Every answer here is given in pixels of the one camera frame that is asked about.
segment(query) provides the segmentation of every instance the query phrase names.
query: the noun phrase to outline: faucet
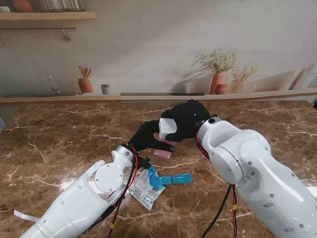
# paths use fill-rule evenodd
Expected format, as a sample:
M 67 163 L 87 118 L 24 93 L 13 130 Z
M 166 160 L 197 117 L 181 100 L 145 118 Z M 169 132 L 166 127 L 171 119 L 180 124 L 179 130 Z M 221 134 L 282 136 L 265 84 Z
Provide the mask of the faucet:
M 52 77 L 52 76 L 49 76 L 49 80 L 51 80 L 51 81 L 53 82 L 54 87 L 55 87 L 55 88 L 51 88 L 51 91 L 55 91 L 56 94 L 60 95 L 60 91 L 59 91 L 58 86 L 56 85 L 56 83 L 55 83 L 53 77 Z

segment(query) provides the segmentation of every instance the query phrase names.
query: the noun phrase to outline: wooden shelf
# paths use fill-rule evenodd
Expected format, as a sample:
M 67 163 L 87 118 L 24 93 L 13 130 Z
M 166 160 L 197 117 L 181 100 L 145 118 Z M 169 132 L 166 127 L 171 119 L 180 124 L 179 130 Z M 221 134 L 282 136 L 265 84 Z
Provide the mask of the wooden shelf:
M 274 98 L 291 98 L 301 96 L 317 95 L 317 88 L 305 88 L 287 91 L 271 91 L 271 92 L 253 92 L 253 93 L 233 93 L 222 95 L 204 95 L 204 96 L 52 96 L 52 97 L 17 97 L 17 98 L 0 98 L 0 107 L 8 105 L 20 105 L 24 103 L 49 103 L 49 102 L 120 102 L 120 101 L 165 101 L 165 100 L 232 100 L 232 101 L 248 101 L 262 100 Z
M 0 13 L 0 21 L 52 21 L 96 19 L 94 11 L 81 12 L 45 12 L 45 13 Z

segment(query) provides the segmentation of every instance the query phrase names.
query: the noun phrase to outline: blue plastic tool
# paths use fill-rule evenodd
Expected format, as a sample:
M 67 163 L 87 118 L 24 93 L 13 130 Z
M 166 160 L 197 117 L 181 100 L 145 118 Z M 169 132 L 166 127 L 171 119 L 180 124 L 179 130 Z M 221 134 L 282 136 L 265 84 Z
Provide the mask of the blue plastic tool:
M 149 177 L 150 185 L 155 189 L 162 189 L 163 185 L 168 185 L 168 184 L 192 182 L 192 177 L 190 173 L 159 177 L 153 166 L 151 166 L 148 169 L 148 177 Z
M 170 175 L 170 176 L 161 176 L 152 178 L 150 185 L 167 185 L 167 184 L 176 184 L 176 183 L 191 183 L 192 177 L 190 173 L 181 174 L 181 175 Z

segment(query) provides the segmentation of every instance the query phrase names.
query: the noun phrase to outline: hook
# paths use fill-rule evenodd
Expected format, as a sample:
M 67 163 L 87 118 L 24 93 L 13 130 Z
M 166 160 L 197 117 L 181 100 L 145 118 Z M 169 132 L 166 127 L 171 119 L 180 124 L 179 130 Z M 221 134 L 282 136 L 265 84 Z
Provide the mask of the hook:
M 65 32 L 65 29 L 63 29 L 63 33 L 64 33 L 63 39 L 64 39 L 65 41 L 70 41 L 70 37 L 67 36 L 67 34 L 66 34 L 66 32 Z

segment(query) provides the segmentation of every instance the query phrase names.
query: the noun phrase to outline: cable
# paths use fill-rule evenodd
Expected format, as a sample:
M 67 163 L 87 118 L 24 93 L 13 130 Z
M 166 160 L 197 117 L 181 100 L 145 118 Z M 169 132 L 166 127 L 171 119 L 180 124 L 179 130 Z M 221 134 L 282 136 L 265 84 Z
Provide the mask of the cable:
M 113 231 L 113 228 L 114 228 L 114 223 L 115 223 L 115 220 L 116 220 L 116 218 L 117 218 L 117 215 L 118 215 L 118 211 L 119 211 L 121 202 L 122 202 L 122 201 L 119 202 L 118 208 L 117 208 L 115 214 L 113 215 L 112 223 L 111 223 L 111 225 L 110 225 L 110 230 L 109 230 L 109 233 L 108 233 L 108 238 L 110 238 L 110 236 L 111 236 L 111 234 L 112 234 L 112 231 Z
M 201 146 L 201 144 L 199 143 L 199 140 L 198 140 L 198 134 L 196 134 L 196 137 L 195 137 L 195 142 L 196 142 L 196 145 L 198 147 L 198 149 L 202 152 L 202 154 L 207 158 L 209 159 L 209 154 L 208 152 Z M 233 237 L 234 238 L 237 238 L 237 221 L 236 221 L 236 207 L 237 207 L 237 196 L 236 196 L 236 193 L 235 193 L 235 185 L 229 185 L 229 188 L 227 190 L 227 193 L 222 201 L 222 204 L 215 216 L 215 218 L 213 219 L 213 221 L 211 222 L 211 224 L 209 225 L 209 227 L 205 230 L 204 234 L 201 236 L 201 238 L 204 238 L 207 233 L 210 231 L 210 229 L 213 227 L 213 225 L 215 224 L 216 220 L 218 219 L 225 203 L 226 203 L 226 200 L 229 196 L 229 193 L 230 193 L 230 190 L 232 188 L 232 193 L 233 193 L 233 209 L 232 209 L 232 219 L 233 219 Z
M 132 149 L 133 149 L 134 152 L 135 152 L 134 156 L 135 156 L 135 160 L 136 160 L 136 167 L 135 167 L 135 173 L 134 173 L 132 182 L 130 183 L 128 189 L 132 186 L 132 184 L 133 184 L 133 182 L 134 182 L 135 176 L 137 175 L 137 171 L 138 171 L 138 165 L 139 165 L 138 154 L 136 153 L 135 148 L 134 148 L 133 146 L 132 146 Z
M 132 179 L 131 183 L 130 183 L 130 181 L 127 182 L 127 185 L 126 185 L 126 187 L 125 187 L 125 190 L 123 191 L 123 194 L 121 195 L 122 198 L 124 197 L 126 191 L 127 191 L 127 190 L 131 187 L 131 185 L 133 184 L 134 179 L 135 179 L 135 176 L 136 176 L 137 171 L 138 171 L 138 162 L 139 162 L 139 161 L 138 161 L 138 154 L 137 154 L 137 152 L 136 152 L 136 150 L 135 150 L 135 148 L 134 148 L 133 146 L 132 146 L 132 149 L 133 149 L 133 151 L 134 151 L 133 154 L 134 154 L 134 157 L 135 157 L 135 172 L 134 172 L 134 176 L 133 176 L 133 179 Z M 111 225 L 110 225 L 110 230 L 109 230 L 109 233 L 108 233 L 108 238 L 110 238 L 110 236 L 111 236 L 111 234 L 112 234 L 112 231 L 113 231 L 113 228 L 114 228 L 114 223 L 115 223 L 115 220 L 116 220 L 116 218 L 117 218 L 118 211 L 119 211 L 119 208 L 120 208 L 122 199 L 118 199 L 118 201 L 119 201 L 118 208 L 117 208 L 115 214 L 113 215 L 112 223 L 111 223 Z
M 203 235 L 201 236 L 201 238 L 204 238 L 204 237 L 207 235 L 207 233 L 210 231 L 210 229 L 212 228 L 212 226 L 215 224 L 216 220 L 218 219 L 218 217 L 219 217 L 219 215 L 220 215 L 220 213 L 221 213 L 221 211 L 222 211 L 222 209 L 223 209 L 223 207 L 224 207 L 224 205 L 225 205 L 225 203 L 226 203 L 226 200 L 227 200 L 227 198 L 228 198 L 228 196 L 229 196 L 231 187 L 232 187 L 232 185 L 230 184 L 230 185 L 229 185 L 229 188 L 228 188 L 228 190 L 227 190 L 227 193 L 226 193 L 226 195 L 225 195 L 225 197 L 224 197 L 224 199 L 223 199 L 223 201 L 222 201 L 222 204 L 221 204 L 221 206 L 220 206 L 220 208 L 219 208 L 219 210 L 218 210 L 216 216 L 214 217 L 213 221 L 212 221 L 211 224 L 208 226 L 208 228 L 205 230 L 205 232 L 203 233 Z
M 201 144 L 199 143 L 198 133 L 196 134 L 195 142 L 196 142 L 196 145 L 197 145 L 198 149 L 202 152 L 202 154 L 203 154 L 207 159 L 209 159 L 209 154 L 207 153 L 207 151 L 206 151 L 206 150 L 201 146 Z
M 237 195 L 235 192 L 236 185 L 232 186 L 232 194 L 233 194 L 233 199 L 232 199 L 232 221 L 233 221 L 233 238 L 237 238 Z

